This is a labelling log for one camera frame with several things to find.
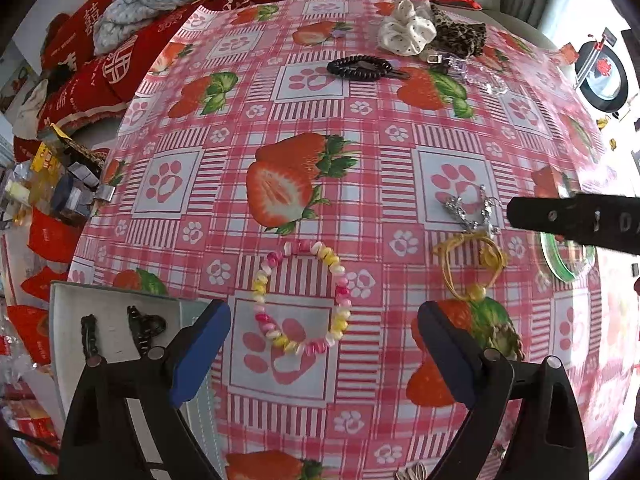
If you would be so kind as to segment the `black claw hair clip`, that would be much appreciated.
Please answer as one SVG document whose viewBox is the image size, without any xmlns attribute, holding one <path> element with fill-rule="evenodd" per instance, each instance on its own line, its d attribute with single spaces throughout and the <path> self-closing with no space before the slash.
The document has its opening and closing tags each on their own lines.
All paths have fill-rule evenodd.
<svg viewBox="0 0 640 480">
<path fill-rule="evenodd" d="M 139 356 L 146 356 L 153 339 L 166 330 L 166 321 L 156 314 L 143 314 L 137 307 L 127 307 L 128 326 Z"/>
</svg>

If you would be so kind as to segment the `green translucent bangle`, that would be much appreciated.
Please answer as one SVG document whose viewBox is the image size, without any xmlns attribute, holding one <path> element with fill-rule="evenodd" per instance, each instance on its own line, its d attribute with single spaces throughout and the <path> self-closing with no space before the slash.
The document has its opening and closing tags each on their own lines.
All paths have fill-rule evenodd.
<svg viewBox="0 0 640 480">
<path fill-rule="evenodd" d="M 534 257 L 544 278 L 564 284 L 584 278 L 596 263 L 597 252 L 592 246 L 572 240 L 559 240 L 549 233 L 534 234 Z"/>
</svg>

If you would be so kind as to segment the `black beaded snap hair clip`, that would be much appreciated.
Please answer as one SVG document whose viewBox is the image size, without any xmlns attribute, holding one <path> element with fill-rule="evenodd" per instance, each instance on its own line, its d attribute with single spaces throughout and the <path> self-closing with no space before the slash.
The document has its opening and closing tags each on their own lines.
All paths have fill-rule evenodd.
<svg viewBox="0 0 640 480">
<path fill-rule="evenodd" d="M 85 360 L 100 354 L 98 336 L 96 336 L 96 317 L 93 314 L 85 315 L 80 320 L 81 345 Z"/>
</svg>

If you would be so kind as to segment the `silver bunny hair clip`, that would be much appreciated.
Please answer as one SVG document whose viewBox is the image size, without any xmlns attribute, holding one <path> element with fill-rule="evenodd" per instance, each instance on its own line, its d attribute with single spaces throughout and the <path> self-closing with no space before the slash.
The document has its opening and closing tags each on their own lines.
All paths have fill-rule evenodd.
<svg viewBox="0 0 640 480">
<path fill-rule="evenodd" d="M 463 197 L 458 195 L 446 198 L 442 206 L 465 233 L 484 234 L 492 240 L 500 233 L 496 213 L 502 208 L 502 203 L 497 197 L 487 194 L 484 184 L 477 188 L 477 200 L 474 203 L 466 204 Z"/>
</svg>

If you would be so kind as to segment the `white jewelry box tray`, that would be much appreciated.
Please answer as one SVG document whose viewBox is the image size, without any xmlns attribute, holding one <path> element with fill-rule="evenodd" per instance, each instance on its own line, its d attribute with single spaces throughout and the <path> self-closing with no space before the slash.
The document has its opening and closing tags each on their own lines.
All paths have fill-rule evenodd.
<svg viewBox="0 0 640 480">
<path fill-rule="evenodd" d="M 139 357 L 134 345 L 126 307 L 135 306 L 143 314 L 156 314 L 167 323 L 166 330 L 153 339 L 166 347 L 180 328 L 192 325 L 207 304 L 203 301 L 176 299 L 134 292 L 133 290 L 58 282 L 51 286 L 49 306 L 49 339 L 58 410 L 62 421 L 70 410 L 86 358 L 82 352 L 81 318 L 92 314 L 96 318 L 96 339 L 101 356 L 109 363 L 130 361 Z M 201 382 L 194 398 L 180 408 L 181 414 L 206 458 L 221 478 L 224 456 L 215 422 L 216 393 L 212 371 Z M 127 400 L 142 452 L 151 462 L 160 461 L 138 400 Z"/>
</svg>

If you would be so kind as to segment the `leopard print scrunchie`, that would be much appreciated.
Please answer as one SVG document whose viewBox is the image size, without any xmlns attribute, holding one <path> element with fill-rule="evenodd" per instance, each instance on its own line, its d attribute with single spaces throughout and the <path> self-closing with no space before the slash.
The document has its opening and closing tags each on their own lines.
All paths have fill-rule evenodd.
<svg viewBox="0 0 640 480">
<path fill-rule="evenodd" d="M 454 21 L 437 6 L 431 6 L 436 36 L 431 42 L 434 49 L 445 51 L 457 58 L 470 58 L 484 53 L 487 39 L 485 23 L 466 24 Z"/>
</svg>

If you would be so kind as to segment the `cream white scrunchie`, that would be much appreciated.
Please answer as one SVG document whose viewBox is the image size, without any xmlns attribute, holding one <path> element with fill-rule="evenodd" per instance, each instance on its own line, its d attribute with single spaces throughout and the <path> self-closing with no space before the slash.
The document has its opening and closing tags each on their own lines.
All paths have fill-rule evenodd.
<svg viewBox="0 0 640 480">
<path fill-rule="evenodd" d="M 378 26 L 378 46 L 394 55 L 417 56 L 436 36 L 435 15 L 428 0 L 397 0 Z"/>
</svg>

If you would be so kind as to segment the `pink strawberry tablecloth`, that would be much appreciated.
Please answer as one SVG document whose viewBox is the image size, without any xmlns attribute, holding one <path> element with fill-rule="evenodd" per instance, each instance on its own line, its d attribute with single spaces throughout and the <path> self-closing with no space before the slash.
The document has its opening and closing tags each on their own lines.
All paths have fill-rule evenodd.
<svg viewBox="0 0 640 480">
<path fill-rule="evenodd" d="M 500 28 L 479 76 L 395 58 L 403 80 L 329 62 L 378 54 L 378 0 L 195 11 L 144 77 L 88 223 L 77 283 L 220 298 L 215 422 L 231 479 L 389 479 L 434 466 L 462 423 L 410 324 L 441 302 L 480 344 L 565 364 L 588 457 L 629 387 L 623 265 L 544 278 L 516 196 L 612 192 L 618 162 L 550 56 Z M 494 240 L 442 203 L 502 203 Z"/>
</svg>

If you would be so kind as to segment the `red quilt with characters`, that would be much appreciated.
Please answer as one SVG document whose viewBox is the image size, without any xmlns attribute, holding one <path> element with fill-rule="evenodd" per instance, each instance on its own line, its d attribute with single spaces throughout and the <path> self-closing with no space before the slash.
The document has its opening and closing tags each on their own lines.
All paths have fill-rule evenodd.
<svg viewBox="0 0 640 480">
<path fill-rule="evenodd" d="M 44 70 L 67 65 L 70 74 L 53 90 L 36 115 L 33 134 L 54 122 L 66 133 L 107 117 L 125 113 L 134 92 L 152 62 L 172 35 L 200 5 L 212 10 L 233 10 L 281 0 L 194 0 L 172 11 L 160 12 L 149 23 L 103 54 L 94 52 L 93 26 L 112 0 L 88 0 L 68 18 L 54 20 L 55 35 L 44 50 Z"/>
</svg>

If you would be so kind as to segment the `round black wall decoration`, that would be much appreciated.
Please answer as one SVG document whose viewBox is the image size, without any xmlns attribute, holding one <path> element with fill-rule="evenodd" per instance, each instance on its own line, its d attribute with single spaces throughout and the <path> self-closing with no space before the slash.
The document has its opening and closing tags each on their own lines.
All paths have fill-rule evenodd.
<svg viewBox="0 0 640 480">
<path fill-rule="evenodd" d="M 578 51 L 575 63 L 578 89 L 587 102 L 600 112 L 617 113 L 628 98 L 628 77 L 616 53 L 604 44 L 597 49 L 588 41 Z"/>
</svg>

